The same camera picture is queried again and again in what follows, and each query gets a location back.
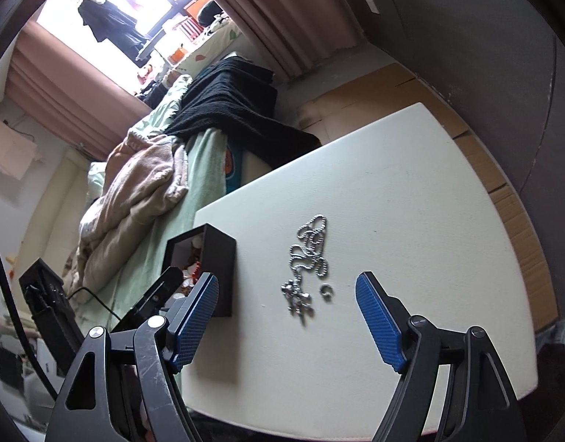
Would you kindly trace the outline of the black jewelry box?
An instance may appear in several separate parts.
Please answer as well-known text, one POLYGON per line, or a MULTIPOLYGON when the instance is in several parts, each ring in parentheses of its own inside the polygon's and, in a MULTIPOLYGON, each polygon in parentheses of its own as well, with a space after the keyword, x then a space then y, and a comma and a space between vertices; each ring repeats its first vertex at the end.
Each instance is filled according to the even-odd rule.
POLYGON ((177 267, 184 274, 180 288, 190 293, 203 273, 218 279, 218 302, 214 317, 232 315, 233 270, 236 240, 209 224, 170 238, 166 243, 162 269, 177 267))

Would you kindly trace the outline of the beige pink crumpled quilt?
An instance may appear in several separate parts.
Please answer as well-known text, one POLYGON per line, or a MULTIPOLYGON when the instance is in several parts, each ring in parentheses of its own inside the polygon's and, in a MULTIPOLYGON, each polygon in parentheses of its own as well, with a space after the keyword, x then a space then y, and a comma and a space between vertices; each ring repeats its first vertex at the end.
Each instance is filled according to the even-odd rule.
POLYGON ((179 139, 129 131, 107 158, 102 194, 80 221, 75 261, 64 277, 66 293, 105 288, 156 219, 189 188, 187 151, 179 139))

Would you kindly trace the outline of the green bed sheet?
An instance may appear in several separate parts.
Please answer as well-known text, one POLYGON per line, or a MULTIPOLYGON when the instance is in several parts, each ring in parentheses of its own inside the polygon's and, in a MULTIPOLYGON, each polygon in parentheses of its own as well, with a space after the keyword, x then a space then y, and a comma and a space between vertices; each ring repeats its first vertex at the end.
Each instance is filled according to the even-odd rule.
MULTIPOLYGON (((179 77, 159 105, 128 132, 135 130, 145 136, 166 135, 163 130, 170 125, 189 84, 191 78, 179 77)), ((163 272, 167 241, 189 231, 193 227, 195 213, 225 195, 225 134, 218 129, 207 129, 182 143, 188 157, 190 188, 186 196, 171 211, 156 219, 135 253, 105 288, 93 293, 82 287, 72 293, 72 307, 76 310, 78 325, 83 331, 95 325, 115 326, 163 272)), ((89 172, 90 182, 98 184, 102 190, 106 163, 92 164, 89 172)))

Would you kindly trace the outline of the pink curtain left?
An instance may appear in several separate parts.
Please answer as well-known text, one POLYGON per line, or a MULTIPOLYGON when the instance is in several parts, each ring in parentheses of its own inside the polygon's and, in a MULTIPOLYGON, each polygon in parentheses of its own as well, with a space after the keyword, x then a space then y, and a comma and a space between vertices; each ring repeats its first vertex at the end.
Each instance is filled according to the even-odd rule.
POLYGON ((151 109, 35 21, 20 31, 5 95, 94 160, 106 160, 151 109))

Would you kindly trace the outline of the pink curtain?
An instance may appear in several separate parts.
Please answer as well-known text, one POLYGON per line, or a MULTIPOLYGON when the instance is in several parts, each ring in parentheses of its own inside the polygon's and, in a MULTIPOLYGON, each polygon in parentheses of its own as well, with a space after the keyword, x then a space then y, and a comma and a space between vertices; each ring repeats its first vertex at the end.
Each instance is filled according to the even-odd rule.
POLYGON ((5 95, 94 160, 106 160, 151 109, 35 21, 20 31, 5 95))
POLYGON ((284 81, 363 40, 345 0, 215 1, 284 81))

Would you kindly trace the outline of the black knitted blanket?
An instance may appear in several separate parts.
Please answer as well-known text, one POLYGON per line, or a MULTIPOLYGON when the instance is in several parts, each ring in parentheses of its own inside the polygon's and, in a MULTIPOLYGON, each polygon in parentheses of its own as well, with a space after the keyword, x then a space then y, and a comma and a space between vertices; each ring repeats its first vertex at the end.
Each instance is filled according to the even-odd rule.
POLYGON ((219 129, 274 169, 317 150, 321 142, 316 136, 274 118, 273 76, 242 57, 221 60, 194 78, 163 132, 185 142, 219 129))

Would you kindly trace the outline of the floral pillow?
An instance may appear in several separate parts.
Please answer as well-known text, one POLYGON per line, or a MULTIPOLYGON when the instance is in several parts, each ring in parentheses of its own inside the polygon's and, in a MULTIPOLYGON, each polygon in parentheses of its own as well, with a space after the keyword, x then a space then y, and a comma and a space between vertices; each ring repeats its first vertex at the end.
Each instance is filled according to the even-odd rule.
POLYGON ((241 30, 228 16, 221 16, 206 28, 199 37, 198 46, 187 53, 173 70, 194 78, 208 67, 241 35, 241 30))

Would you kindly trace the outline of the flattened cardboard sheet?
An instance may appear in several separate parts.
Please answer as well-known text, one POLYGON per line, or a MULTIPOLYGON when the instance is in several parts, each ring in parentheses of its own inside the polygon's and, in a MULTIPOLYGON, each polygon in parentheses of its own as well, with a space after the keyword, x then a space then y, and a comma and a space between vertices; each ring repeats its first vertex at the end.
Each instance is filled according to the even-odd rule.
POLYGON ((519 262, 534 329, 552 326, 559 310, 550 269, 516 190, 463 119, 412 73, 393 63, 309 98, 298 106, 298 125, 327 144, 415 103, 432 113, 491 197, 519 262))

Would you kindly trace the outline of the black hanging jacket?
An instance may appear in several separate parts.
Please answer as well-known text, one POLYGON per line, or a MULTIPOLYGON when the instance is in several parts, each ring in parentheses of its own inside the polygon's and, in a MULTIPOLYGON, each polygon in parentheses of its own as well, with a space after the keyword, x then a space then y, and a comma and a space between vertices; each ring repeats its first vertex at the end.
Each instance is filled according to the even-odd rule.
POLYGON ((135 28, 135 18, 107 0, 83 0, 78 12, 98 42, 109 40, 128 59, 137 60, 146 38, 135 28))

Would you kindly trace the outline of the pink curtain right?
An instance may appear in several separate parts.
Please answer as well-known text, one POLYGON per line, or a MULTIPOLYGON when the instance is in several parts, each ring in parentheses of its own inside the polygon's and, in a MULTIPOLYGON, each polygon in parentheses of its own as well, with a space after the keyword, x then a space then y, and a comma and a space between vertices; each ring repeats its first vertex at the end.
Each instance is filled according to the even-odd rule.
POLYGON ((345 0, 215 1, 284 81, 363 40, 345 0))

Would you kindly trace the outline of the beige cloth on wall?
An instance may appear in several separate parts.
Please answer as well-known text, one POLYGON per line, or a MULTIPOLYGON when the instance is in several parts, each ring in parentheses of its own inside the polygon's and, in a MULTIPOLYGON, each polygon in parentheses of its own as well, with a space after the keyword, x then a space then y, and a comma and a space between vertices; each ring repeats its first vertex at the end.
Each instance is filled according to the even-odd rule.
POLYGON ((0 121, 0 172, 22 180, 37 155, 37 145, 0 121))

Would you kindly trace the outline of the white wall switch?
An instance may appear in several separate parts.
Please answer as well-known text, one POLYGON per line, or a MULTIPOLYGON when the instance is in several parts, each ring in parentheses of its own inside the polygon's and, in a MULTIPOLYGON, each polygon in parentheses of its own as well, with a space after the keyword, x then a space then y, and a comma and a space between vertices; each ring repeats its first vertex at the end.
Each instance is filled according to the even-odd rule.
POLYGON ((379 10, 378 7, 376 5, 376 3, 373 0, 365 0, 368 8, 370 9, 370 11, 374 14, 378 14, 379 10))

